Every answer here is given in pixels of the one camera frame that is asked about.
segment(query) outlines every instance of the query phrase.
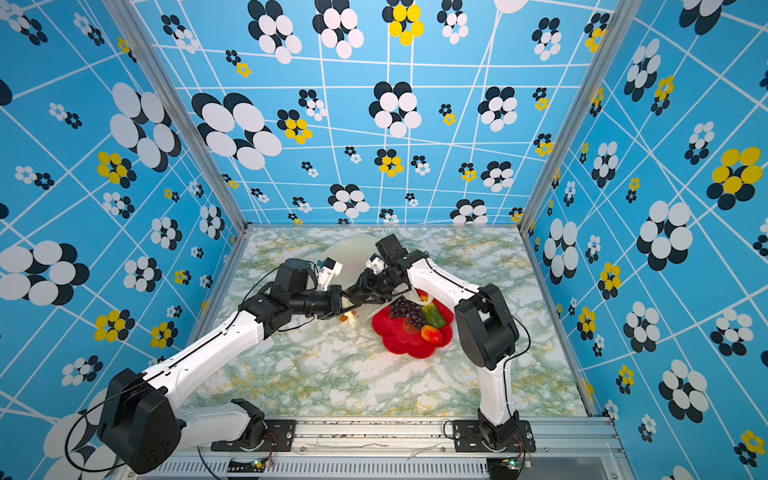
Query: flower-shaped red plate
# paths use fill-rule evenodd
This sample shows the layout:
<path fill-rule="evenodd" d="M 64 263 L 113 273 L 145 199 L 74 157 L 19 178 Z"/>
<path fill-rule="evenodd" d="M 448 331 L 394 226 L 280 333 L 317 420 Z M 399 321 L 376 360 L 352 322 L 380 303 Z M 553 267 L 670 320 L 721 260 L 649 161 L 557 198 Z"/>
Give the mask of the flower-shaped red plate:
<path fill-rule="evenodd" d="M 426 292 L 416 290 L 419 295 L 426 295 Z M 445 326 L 440 329 L 442 333 L 443 346 L 448 345 L 453 339 L 453 312 L 437 300 L 433 300 L 437 310 L 445 318 Z M 402 326 L 403 319 L 393 319 L 389 317 L 389 306 L 373 316 L 373 331 L 382 337 L 384 347 L 392 353 L 403 355 L 408 353 L 415 359 L 426 359 L 432 356 L 437 350 L 437 346 L 432 345 L 422 338 L 422 334 L 408 333 Z"/>

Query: fake fruit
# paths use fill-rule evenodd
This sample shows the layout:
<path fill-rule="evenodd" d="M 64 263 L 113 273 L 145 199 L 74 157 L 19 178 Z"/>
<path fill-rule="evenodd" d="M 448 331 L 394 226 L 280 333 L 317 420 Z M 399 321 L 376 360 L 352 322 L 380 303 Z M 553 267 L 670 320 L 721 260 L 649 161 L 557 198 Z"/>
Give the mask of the fake fruit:
<path fill-rule="evenodd" d="M 442 332 L 432 325 L 422 327 L 422 338 L 432 345 L 443 346 Z"/>

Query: white circle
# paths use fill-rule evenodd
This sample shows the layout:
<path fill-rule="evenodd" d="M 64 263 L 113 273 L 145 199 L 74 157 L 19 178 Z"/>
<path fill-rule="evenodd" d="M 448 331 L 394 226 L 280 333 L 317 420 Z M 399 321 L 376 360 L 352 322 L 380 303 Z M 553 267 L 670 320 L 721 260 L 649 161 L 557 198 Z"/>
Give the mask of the white circle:
<path fill-rule="evenodd" d="M 406 127 L 406 124 L 402 123 L 401 121 L 396 121 L 389 125 L 389 133 L 394 138 L 403 138 L 407 132 L 408 128 Z"/>
<path fill-rule="evenodd" d="M 203 114 L 203 120 L 214 130 L 224 133 L 232 131 L 235 128 L 235 119 L 223 105 L 216 102 L 205 104 L 200 110 Z"/>
<path fill-rule="evenodd" d="M 61 259 L 61 245 L 53 240 L 44 240 L 35 245 L 32 254 L 39 263 L 53 265 Z"/>
<path fill-rule="evenodd" d="M 674 373 L 667 370 L 664 372 L 661 376 L 661 379 L 664 381 L 664 385 L 668 386 L 670 389 L 675 390 L 678 386 L 680 386 L 680 380 L 675 376 Z"/>
<path fill-rule="evenodd" d="M 683 410 L 686 410 L 688 407 L 690 407 L 690 399 L 688 398 L 688 395 L 686 395 L 686 393 L 682 390 L 674 390 L 672 392 L 672 400 Z"/>
<path fill-rule="evenodd" d="M 672 248 L 675 250 L 684 251 L 694 242 L 694 235 L 687 227 L 678 227 L 672 230 L 672 233 L 670 234 L 670 242 L 672 243 Z"/>
<path fill-rule="evenodd" d="M 154 143 L 165 153 L 170 153 L 176 147 L 176 137 L 174 132 L 166 124 L 157 124 L 154 126 Z"/>
<path fill-rule="evenodd" d="M 261 35 L 259 37 L 259 47 L 261 47 L 261 50 L 264 53 L 274 53 L 275 52 L 275 41 L 272 37 L 269 35 Z"/>
<path fill-rule="evenodd" d="M 362 34 L 362 31 L 360 31 L 359 28 L 354 28 L 353 30 L 350 30 L 349 33 L 346 34 L 346 38 L 349 41 L 349 44 L 352 45 L 354 48 L 362 47 L 362 44 L 366 40 L 366 37 Z"/>
<path fill-rule="evenodd" d="M 71 263 L 56 262 L 48 271 L 48 278 L 51 279 L 51 282 L 56 283 L 57 285 L 66 285 L 74 280 L 76 273 L 77 271 Z"/>
<path fill-rule="evenodd" d="M 480 115 L 480 121 L 486 125 L 490 124 L 494 119 L 496 119 L 496 115 L 490 110 L 483 112 L 483 114 Z"/>
<path fill-rule="evenodd" d="M 160 98 L 152 92 L 147 92 L 141 96 L 141 107 L 144 114 L 155 124 L 159 124 L 165 119 L 165 109 Z"/>
<path fill-rule="evenodd" d="M 32 252 L 19 245 L 8 247 L 0 253 L 0 268 L 9 273 L 23 272 L 32 266 L 32 261 Z"/>
<path fill-rule="evenodd" d="M 493 97 L 488 102 L 488 108 L 491 109 L 491 111 L 499 111 L 502 108 L 502 105 L 504 105 L 504 101 L 501 97 Z"/>
<path fill-rule="evenodd" d="M 654 257 L 663 260 L 672 252 L 672 245 L 666 237 L 658 237 L 650 245 L 650 252 Z"/>
<path fill-rule="evenodd" d="M 707 397 L 698 390 L 691 391 L 691 393 L 688 394 L 688 399 L 690 400 L 690 404 L 699 412 L 704 413 L 710 408 L 710 403 L 707 401 Z"/>
<path fill-rule="evenodd" d="M 656 325 L 659 323 L 659 312 L 656 311 L 654 308 L 649 308 L 645 310 L 645 319 L 650 323 L 651 325 Z"/>
<path fill-rule="evenodd" d="M 501 118 L 491 122 L 491 131 L 500 131 L 502 128 L 504 128 L 504 121 Z"/>
<path fill-rule="evenodd" d="M 352 45 L 347 40 L 342 40 L 336 44 L 336 53 L 339 58 L 347 59 L 352 56 Z"/>
<path fill-rule="evenodd" d="M 301 53 L 301 39 L 295 35 L 288 35 L 286 37 L 286 48 L 292 54 Z"/>
<path fill-rule="evenodd" d="M 650 339 L 653 342 L 658 342 L 661 338 L 661 331 L 659 330 L 659 327 L 655 325 L 649 325 L 645 328 L 645 333 L 648 335 L 648 339 Z"/>
<path fill-rule="evenodd" d="M 381 98 L 379 99 L 379 104 L 386 111 L 395 111 L 398 104 L 397 95 L 395 95 L 391 91 L 386 91 L 382 94 Z"/>
<path fill-rule="evenodd" d="M 645 305 L 642 302 L 635 302 L 632 304 L 632 311 L 637 316 L 645 315 Z"/>
<path fill-rule="evenodd" d="M 738 342 L 739 341 L 739 334 L 736 333 L 736 330 L 728 329 L 723 334 L 729 342 Z"/>
<path fill-rule="evenodd" d="M 123 114 L 116 114 L 109 120 L 109 130 L 112 137 L 123 147 L 133 148 L 139 141 L 136 124 Z"/>
<path fill-rule="evenodd" d="M 205 137 L 205 143 L 210 149 L 222 157 L 231 157 L 237 152 L 237 146 L 235 141 L 227 134 L 223 134 L 220 131 L 212 131 Z"/>
<path fill-rule="evenodd" d="M 752 326 L 752 317 L 745 313 L 741 313 L 739 316 L 737 316 L 736 321 L 740 326 Z"/>
<path fill-rule="evenodd" d="M 275 25 L 275 21 L 269 15 L 261 15 L 259 17 L 259 29 L 265 35 L 275 35 L 277 25 Z"/>
<path fill-rule="evenodd" d="M 565 262 L 563 261 L 563 257 L 560 255 L 555 255 L 552 259 L 552 265 L 550 265 L 549 268 L 552 272 L 552 275 L 554 275 L 556 278 L 563 276 L 563 272 L 565 271 Z"/>
<path fill-rule="evenodd" d="M 139 96 L 133 88 L 123 82 L 115 84 L 112 88 L 112 99 L 118 110 L 130 118 L 137 117 L 141 113 Z"/>
<path fill-rule="evenodd" d="M 675 227 L 685 225 L 690 219 L 690 208 L 682 202 L 673 205 L 669 210 L 669 219 Z"/>
<path fill-rule="evenodd" d="M 261 111 L 246 101 L 235 105 L 235 108 L 232 109 L 231 119 L 232 128 L 234 128 L 235 122 L 245 131 L 258 132 L 264 128 L 264 116 L 261 114 Z"/>
<path fill-rule="evenodd" d="M 548 238 L 546 242 L 544 242 L 544 256 L 548 259 L 552 259 L 554 257 L 554 252 L 558 249 L 558 246 L 555 244 L 554 240 L 551 238 Z"/>
<path fill-rule="evenodd" d="M 744 342 L 751 342 L 755 338 L 755 334 L 752 333 L 752 330 L 746 328 L 745 326 L 741 327 L 738 333 L 739 338 L 741 338 Z"/>
<path fill-rule="evenodd" d="M 634 328 L 633 335 L 634 335 L 634 339 L 637 340 L 640 343 L 642 343 L 642 342 L 644 342 L 644 341 L 646 341 L 648 339 L 648 335 L 645 334 L 645 330 L 643 330 L 643 327 L 641 327 L 641 326 L 636 326 Z"/>
<path fill-rule="evenodd" d="M 654 202 L 654 204 L 651 205 L 650 209 L 648 210 L 648 216 L 653 222 L 656 223 L 665 221 L 668 214 L 669 209 L 667 207 L 667 203 L 662 200 Z"/>
<path fill-rule="evenodd" d="M 408 128 L 417 128 L 422 124 L 422 115 L 418 111 L 410 111 L 403 117 L 402 121 Z"/>
<path fill-rule="evenodd" d="M 629 325 L 632 328 L 636 328 L 638 325 L 640 325 L 640 319 L 637 318 L 637 315 L 635 315 L 632 312 L 629 312 L 627 314 L 627 325 Z"/>
<path fill-rule="evenodd" d="M 650 41 L 648 46 L 645 48 L 645 57 L 651 58 L 654 55 L 656 55 L 657 51 L 659 51 L 659 39 L 654 38 L 653 40 Z"/>
<path fill-rule="evenodd" d="M 136 153 L 138 154 L 141 163 L 147 165 L 149 168 L 155 168 L 160 165 L 160 161 L 163 158 L 160 149 L 157 148 L 157 144 L 148 137 L 139 140 L 139 143 L 136 145 Z"/>
<path fill-rule="evenodd" d="M 678 378 L 684 379 L 688 376 L 688 367 L 681 360 L 673 360 L 672 373 Z"/>
<path fill-rule="evenodd" d="M 277 31 L 285 36 L 293 33 L 293 23 L 290 21 L 290 18 L 285 15 L 280 15 L 275 19 L 275 27 L 277 28 Z"/>
<path fill-rule="evenodd" d="M 347 30 L 352 30 L 357 27 L 357 14 L 354 10 L 351 8 L 344 8 L 341 12 L 341 25 L 344 25 L 344 28 Z"/>
<path fill-rule="evenodd" d="M 253 135 L 253 146 L 268 157 L 275 157 L 283 151 L 280 139 L 272 132 L 266 130 L 258 131 Z"/>
<path fill-rule="evenodd" d="M 507 98 L 502 103 L 502 108 L 504 108 L 505 111 L 513 111 L 517 106 L 518 106 L 518 99 L 515 97 Z"/>

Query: robotic arm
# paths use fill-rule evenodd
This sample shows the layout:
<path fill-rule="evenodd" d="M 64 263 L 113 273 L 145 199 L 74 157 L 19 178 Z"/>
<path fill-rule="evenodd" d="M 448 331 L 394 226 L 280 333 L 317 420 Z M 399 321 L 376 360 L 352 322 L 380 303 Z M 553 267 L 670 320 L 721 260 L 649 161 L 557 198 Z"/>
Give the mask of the robotic arm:
<path fill-rule="evenodd" d="M 515 352 L 519 332 L 499 289 L 456 278 L 427 253 L 409 253 L 395 235 L 376 247 L 379 255 L 371 257 L 357 284 L 346 292 L 330 283 L 341 271 L 340 263 L 326 259 L 316 275 L 311 262 L 288 259 L 278 267 L 273 282 L 206 336 L 143 372 L 118 373 L 107 390 L 98 438 L 139 474 L 195 445 L 239 439 L 250 448 L 258 446 L 264 436 L 264 414 L 248 401 L 234 399 L 226 406 L 195 409 L 182 409 L 182 402 L 235 356 L 287 324 L 292 315 L 324 319 L 364 303 L 384 304 L 404 293 L 395 290 L 405 284 L 430 292 L 454 309 L 462 348 L 478 368 L 483 442 L 492 450 L 512 444 L 519 420 L 508 397 L 504 366 Z M 314 286 L 308 288 L 310 281 Z"/>

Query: yellow circle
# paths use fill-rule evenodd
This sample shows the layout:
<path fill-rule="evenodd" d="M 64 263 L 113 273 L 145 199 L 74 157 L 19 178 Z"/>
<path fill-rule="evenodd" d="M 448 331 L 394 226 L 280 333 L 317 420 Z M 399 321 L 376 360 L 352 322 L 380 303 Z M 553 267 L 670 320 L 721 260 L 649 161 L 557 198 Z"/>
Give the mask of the yellow circle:
<path fill-rule="evenodd" d="M 408 7 L 408 20 L 415 22 L 422 17 L 422 10 L 418 5 L 411 5 Z"/>
<path fill-rule="evenodd" d="M 408 10 L 406 10 L 404 5 L 397 5 L 394 10 L 392 10 L 392 15 L 394 15 L 396 21 L 402 22 L 406 19 Z"/>
<path fill-rule="evenodd" d="M 760 149 L 758 147 L 749 147 L 741 153 L 742 165 L 754 165 L 760 159 Z"/>
<path fill-rule="evenodd" d="M 400 22 L 392 22 L 389 24 L 389 34 L 391 36 L 398 38 L 401 33 L 402 33 L 402 25 L 400 25 Z"/>
<path fill-rule="evenodd" d="M 411 33 L 413 33 L 414 37 L 424 35 L 424 24 L 421 22 L 413 22 L 413 25 L 411 25 Z"/>
<path fill-rule="evenodd" d="M 413 33 L 411 33 L 410 31 L 404 31 L 400 35 L 400 43 L 402 43 L 402 45 L 404 47 L 407 47 L 408 45 L 412 44 L 413 43 Z"/>
<path fill-rule="evenodd" d="M 743 182 L 739 177 L 731 177 L 728 180 L 725 180 L 725 183 L 723 183 L 723 190 L 729 194 L 735 194 L 741 189 L 742 185 Z"/>
<path fill-rule="evenodd" d="M 754 184 L 763 177 L 763 168 L 759 165 L 750 165 L 741 172 L 741 180 L 745 184 Z"/>
<path fill-rule="evenodd" d="M 712 181 L 716 184 L 722 184 L 725 180 L 728 180 L 728 177 L 730 177 L 730 168 L 728 167 L 718 167 L 712 172 Z"/>
<path fill-rule="evenodd" d="M 726 153 L 723 154 L 723 160 L 721 161 L 723 162 L 723 165 L 725 165 L 726 167 L 732 167 L 733 165 L 736 164 L 737 161 L 739 161 L 739 156 L 740 156 L 739 151 L 736 148 L 731 148 L 730 150 L 728 150 Z"/>

